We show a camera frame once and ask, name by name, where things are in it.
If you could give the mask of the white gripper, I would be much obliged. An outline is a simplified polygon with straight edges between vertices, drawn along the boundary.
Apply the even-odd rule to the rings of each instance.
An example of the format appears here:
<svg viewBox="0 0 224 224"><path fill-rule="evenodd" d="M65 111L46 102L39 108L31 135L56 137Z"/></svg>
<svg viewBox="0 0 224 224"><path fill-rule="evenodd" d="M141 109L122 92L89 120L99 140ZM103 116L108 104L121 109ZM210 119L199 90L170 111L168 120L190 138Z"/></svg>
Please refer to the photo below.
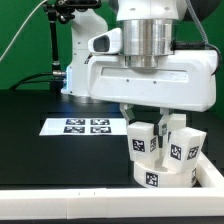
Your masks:
<svg viewBox="0 0 224 224"><path fill-rule="evenodd" d="M127 122L135 118L133 105L160 107L154 134L164 136L172 109L204 112L216 101L217 53L177 50L161 57L156 68L130 68L122 56L94 56L88 64L92 98L118 102Z"/></svg>

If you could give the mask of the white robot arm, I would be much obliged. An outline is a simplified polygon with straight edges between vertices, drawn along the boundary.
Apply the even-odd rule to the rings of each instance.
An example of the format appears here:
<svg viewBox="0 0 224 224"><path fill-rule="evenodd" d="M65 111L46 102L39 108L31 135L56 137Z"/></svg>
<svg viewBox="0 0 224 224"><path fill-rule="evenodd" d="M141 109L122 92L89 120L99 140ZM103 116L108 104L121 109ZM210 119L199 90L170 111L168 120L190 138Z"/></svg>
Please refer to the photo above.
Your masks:
<svg viewBox="0 0 224 224"><path fill-rule="evenodd" d="M113 30L93 9L76 4L72 61L64 93L117 102L126 119L132 107L204 112L216 101L220 53L207 41L173 40L173 25L191 15L190 0L110 0L119 26Z"/></svg>

